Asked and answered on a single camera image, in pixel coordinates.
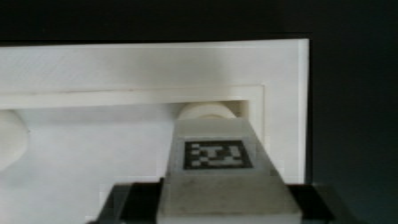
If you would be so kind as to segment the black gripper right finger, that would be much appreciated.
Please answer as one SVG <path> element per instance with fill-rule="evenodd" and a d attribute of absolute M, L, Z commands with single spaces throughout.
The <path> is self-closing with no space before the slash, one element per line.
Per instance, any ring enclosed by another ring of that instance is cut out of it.
<path fill-rule="evenodd" d="M 329 185 L 290 184 L 288 189 L 302 209 L 301 224 L 363 224 Z"/>

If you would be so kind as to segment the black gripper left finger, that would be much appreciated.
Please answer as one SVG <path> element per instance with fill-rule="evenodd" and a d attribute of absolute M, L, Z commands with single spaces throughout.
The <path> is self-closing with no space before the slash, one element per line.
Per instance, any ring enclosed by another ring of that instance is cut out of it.
<path fill-rule="evenodd" d="M 157 224 L 164 181 L 116 184 L 98 218 L 87 224 Z"/>

